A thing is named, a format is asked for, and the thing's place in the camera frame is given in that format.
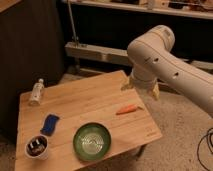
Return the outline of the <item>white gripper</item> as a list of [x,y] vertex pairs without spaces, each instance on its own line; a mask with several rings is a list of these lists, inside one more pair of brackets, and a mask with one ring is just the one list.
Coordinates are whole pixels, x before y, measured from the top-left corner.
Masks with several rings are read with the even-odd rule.
[[147,70],[133,69],[130,78],[127,78],[123,83],[121,90],[125,91],[132,89],[133,85],[140,89],[150,90],[153,88],[153,98],[155,100],[159,99],[160,91],[157,84],[157,77]]

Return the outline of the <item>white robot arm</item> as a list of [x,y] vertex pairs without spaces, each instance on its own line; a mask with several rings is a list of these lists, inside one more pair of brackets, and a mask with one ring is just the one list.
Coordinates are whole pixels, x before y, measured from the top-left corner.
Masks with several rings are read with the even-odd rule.
[[160,79],[213,118],[213,75],[175,57],[171,53],[174,43],[175,35],[165,25],[134,39],[127,48],[133,65],[130,82],[152,90]]

